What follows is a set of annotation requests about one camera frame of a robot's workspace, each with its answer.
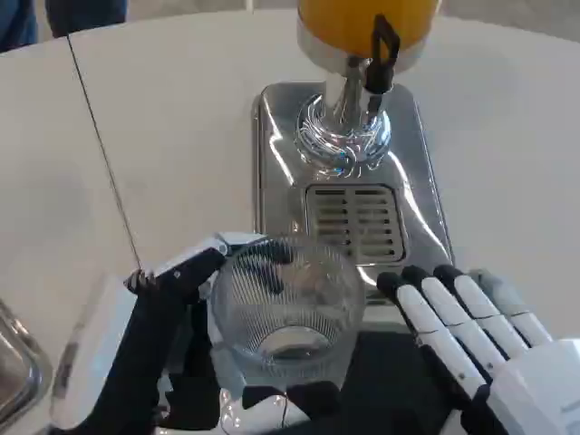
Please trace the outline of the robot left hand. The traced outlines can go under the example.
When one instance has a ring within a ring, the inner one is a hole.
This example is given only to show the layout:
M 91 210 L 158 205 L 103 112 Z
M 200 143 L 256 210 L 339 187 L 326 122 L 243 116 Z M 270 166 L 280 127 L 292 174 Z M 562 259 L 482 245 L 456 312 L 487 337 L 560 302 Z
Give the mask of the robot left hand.
M 52 434 L 305 433 L 334 421 L 329 382 L 288 391 L 258 386 L 238 400 L 218 384 L 201 289 L 256 240 L 220 233 L 152 273 L 108 278 L 67 343 L 51 397 Z

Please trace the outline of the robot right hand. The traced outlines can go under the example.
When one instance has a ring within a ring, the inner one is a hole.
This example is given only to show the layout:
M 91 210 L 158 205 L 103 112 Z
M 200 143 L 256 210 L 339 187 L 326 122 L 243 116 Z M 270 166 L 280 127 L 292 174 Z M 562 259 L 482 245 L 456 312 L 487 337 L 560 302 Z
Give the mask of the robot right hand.
M 511 285 L 440 265 L 383 272 L 376 287 L 456 413 L 442 433 L 578 433 L 579 341 L 554 338 Z

